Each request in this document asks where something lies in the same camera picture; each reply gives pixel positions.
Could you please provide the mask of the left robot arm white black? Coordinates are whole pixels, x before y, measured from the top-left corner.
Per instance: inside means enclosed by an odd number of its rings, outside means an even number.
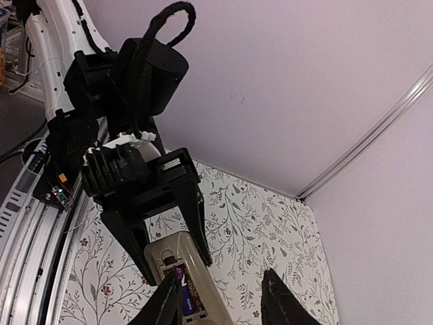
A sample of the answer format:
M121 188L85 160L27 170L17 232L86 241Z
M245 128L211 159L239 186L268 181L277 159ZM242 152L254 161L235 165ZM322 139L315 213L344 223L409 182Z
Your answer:
M41 64L49 135L48 184L61 202L79 179L103 211L101 221L150 285L145 220L178 207L205 265L200 178L185 148L165 152L155 123L189 64L175 49L196 10L177 1L156 14L142 37L114 51L82 1L15 1Z

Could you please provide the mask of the white grey remote control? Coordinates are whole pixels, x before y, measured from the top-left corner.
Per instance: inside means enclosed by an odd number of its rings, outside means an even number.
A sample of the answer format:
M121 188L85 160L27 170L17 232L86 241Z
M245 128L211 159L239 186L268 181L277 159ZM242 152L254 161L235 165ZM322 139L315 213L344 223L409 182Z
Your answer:
M176 232L147 245L144 255L157 284L170 270L177 271L182 324L233 323L189 232Z

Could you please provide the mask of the black battery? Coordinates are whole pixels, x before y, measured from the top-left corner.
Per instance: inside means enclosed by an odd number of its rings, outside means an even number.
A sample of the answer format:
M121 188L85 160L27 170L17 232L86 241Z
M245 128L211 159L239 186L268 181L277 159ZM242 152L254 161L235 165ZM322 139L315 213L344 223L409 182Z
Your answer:
M200 296L184 265L176 266L177 278L181 287L183 300L183 313L190 316L194 313L204 311Z

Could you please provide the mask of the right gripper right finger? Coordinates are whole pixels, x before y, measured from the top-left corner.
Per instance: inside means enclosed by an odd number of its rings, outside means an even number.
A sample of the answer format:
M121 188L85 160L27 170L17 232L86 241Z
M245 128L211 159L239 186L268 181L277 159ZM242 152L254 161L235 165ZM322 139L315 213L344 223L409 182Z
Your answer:
M262 324L320 325L298 302L274 269L268 269L263 274L260 312Z

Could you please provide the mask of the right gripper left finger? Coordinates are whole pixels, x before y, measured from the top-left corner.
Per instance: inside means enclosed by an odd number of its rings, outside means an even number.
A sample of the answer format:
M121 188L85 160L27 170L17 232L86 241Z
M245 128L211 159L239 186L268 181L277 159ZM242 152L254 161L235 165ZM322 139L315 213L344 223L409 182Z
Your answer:
M177 272L171 270L128 325L177 325L182 323L181 288Z

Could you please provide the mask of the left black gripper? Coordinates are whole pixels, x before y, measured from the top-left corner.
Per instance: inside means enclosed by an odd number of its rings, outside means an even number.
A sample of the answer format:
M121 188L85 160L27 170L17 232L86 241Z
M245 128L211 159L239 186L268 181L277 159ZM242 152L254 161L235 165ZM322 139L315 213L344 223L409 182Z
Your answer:
M101 221L128 253L150 286L156 280L145 259L150 243L146 219L179 208L206 266L212 257L206 239L200 179L186 148L161 154L153 133L123 135L83 156L81 175L88 196L102 207Z

